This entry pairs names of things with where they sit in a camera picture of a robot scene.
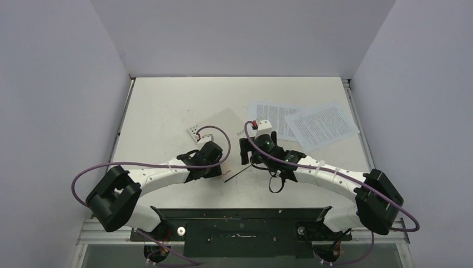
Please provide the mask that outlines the grey and black folder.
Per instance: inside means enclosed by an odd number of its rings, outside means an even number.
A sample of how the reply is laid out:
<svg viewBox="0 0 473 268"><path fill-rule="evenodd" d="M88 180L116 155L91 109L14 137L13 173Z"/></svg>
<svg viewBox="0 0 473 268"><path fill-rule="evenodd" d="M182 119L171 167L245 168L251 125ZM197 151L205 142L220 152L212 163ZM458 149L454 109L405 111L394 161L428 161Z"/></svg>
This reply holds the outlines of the grey and black folder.
<svg viewBox="0 0 473 268"><path fill-rule="evenodd" d="M244 122L232 109L224 109L193 125L200 126L199 132L202 134L213 134L214 142L223 149L223 155L227 154L228 146L231 146L229 157L221 164L222 175L218 177L223 182L236 178L252 167L241 164L239 140L244 137Z"/></svg>

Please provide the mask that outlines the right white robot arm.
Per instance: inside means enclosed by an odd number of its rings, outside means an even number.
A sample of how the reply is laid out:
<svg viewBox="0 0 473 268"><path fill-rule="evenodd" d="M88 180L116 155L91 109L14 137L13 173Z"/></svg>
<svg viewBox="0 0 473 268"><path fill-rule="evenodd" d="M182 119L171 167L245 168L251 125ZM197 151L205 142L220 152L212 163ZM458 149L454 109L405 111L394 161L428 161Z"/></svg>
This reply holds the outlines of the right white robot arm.
<svg viewBox="0 0 473 268"><path fill-rule="evenodd" d="M302 152L285 150L278 146L276 133L239 140L242 164L264 164L282 181L307 183L336 193L352 205L330 206L318 217L316 234L328 240L337 232L365 227L387 235L404 200L388 177L378 169L369 173L355 172L330 166Z"/></svg>

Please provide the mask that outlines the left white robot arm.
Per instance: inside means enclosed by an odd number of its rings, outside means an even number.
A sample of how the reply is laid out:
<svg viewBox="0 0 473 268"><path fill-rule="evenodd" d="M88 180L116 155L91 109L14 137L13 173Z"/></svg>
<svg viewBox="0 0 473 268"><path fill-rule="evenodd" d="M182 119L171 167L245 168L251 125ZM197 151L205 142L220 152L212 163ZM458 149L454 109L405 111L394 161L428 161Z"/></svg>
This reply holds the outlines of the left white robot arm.
<svg viewBox="0 0 473 268"><path fill-rule="evenodd" d="M110 168L86 198L86 206L107 232L127 226L141 229L152 240L166 234L166 224L153 206L139 204L146 194L173 184L221 175L223 149L213 141L178 155L163 167L126 170Z"/></svg>

